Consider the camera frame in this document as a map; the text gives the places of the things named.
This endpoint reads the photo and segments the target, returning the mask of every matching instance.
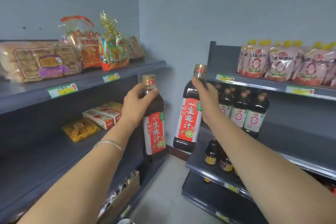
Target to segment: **floor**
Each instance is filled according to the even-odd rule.
[[[129,218],[136,224],[222,224],[181,196],[188,172],[183,160],[169,155]]]

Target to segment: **dark gray shelf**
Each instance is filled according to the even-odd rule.
[[[186,166],[190,169],[190,171],[208,178],[209,180],[252,200],[243,182],[233,171],[225,172],[219,167],[218,163],[215,165],[209,165],[204,161],[205,149],[207,148],[207,144],[210,139],[211,136],[200,132],[195,150],[188,158]]]
[[[163,60],[146,59],[131,63],[128,68],[104,72],[102,69],[84,70],[81,74],[27,84],[11,83],[0,79],[0,114],[51,99],[47,89],[67,83],[75,83],[78,90],[89,89],[104,84],[102,76],[118,73],[120,78],[145,73],[166,66]]]
[[[137,128],[129,139],[110,190],[117,188],[144,160]],[[107,133],[74,143],[62,131],[52,133],[24,152],[6,156],[0,165],[0,223],[30,207]]]
[[[158,160],[152,164],[148,164],[145,174],[143,174],[140,171],[140,177],[141,177],[140,188],[136,192],[136,194],[132,197],[132,199],[128,203],[128,206],[125,207],[125,209],[122,211],[120,216],[116,218],[116,220],[113,222],[114,224],[117,224],[119,221],[121,221],[124,218],[127,218],[127,216],[130,215],[130,213],[134,210],[136,205],[139,203],[142,195],[145,192],[147,185],[151,182],[152,178],[155,176],[156,172],[160,169],[160,167],[165,161],[166,161],[166,158],[162,158],[161,160]]]
[[[314,89],[314,94],[309,95],[310,97],[336,101],[336,90],[330,87],[297,85],[292,81],[273,82],[264,78],[252,79],[237,74],[240,50],[240,46],[216,45],[216,42],[212,41],[208,57],[207,79],[214,82],[223,82],[216,80],[217,74],[222,74],[234,78],[233,81],[224,81],[225,83],[277,92],[286,92],[287,86],[309,87]]]
[[[205,183],[202,176],[190,172],[182,187],[182,195],[209,214],[229,223],[267,223],[257,205],[234,192],[215,184]]]
[[[201,123],[200,130],[199,138],[209,140],[210,128]],[[263,123],[257,140],[302,169],[336,180],[335,140],[268,122]]]

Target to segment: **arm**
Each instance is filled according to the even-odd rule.
[[[336,197],[313,177],[267,148],[221,113],[217,90],[193,78],[203,120],[230,158],[270,224],[336,223]]]
[[[143,99],[136,85],[124,98],[122,117],[101,141],[114,140],[124,150],[158,91]],[[59,179],[23,216],[19,224],[95,224],[120,161],[119,150],[110,143],[98,144]]]

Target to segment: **bangle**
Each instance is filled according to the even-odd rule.
[[[101,142],[96,143],[96,145],[94,147],[96,147],[100,143],[110,143],[110,144],[112,144],[113,146],[115,146],[119,150],[120,159],[123,157],[124,151],[121,149],[120,145],[116,141],[113,141],[113,140],[101,141]]]

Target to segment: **forearm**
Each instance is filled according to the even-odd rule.
[[[209,126],[269,223],[335,223],[336,197],[220,112]]]
[[[102,141],[124,150],[133,127],[120,120]],[[119,150],[98,144],[59,179],[20,220],[20,224],[94,224],[120,161]]]

